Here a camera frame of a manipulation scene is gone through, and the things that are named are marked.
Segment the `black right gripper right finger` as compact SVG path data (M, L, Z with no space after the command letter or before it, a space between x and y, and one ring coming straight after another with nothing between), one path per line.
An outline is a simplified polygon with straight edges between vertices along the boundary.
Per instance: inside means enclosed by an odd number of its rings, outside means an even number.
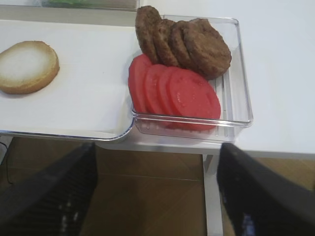
M223 205L237 236L313 236L315 194L223 143L217 169Z

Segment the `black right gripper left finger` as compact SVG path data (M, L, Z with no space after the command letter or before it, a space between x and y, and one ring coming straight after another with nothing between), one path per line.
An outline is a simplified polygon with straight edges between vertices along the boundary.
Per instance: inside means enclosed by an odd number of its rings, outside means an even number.
M1 194L0 234L80 235L97 180L95 145L85 143Z

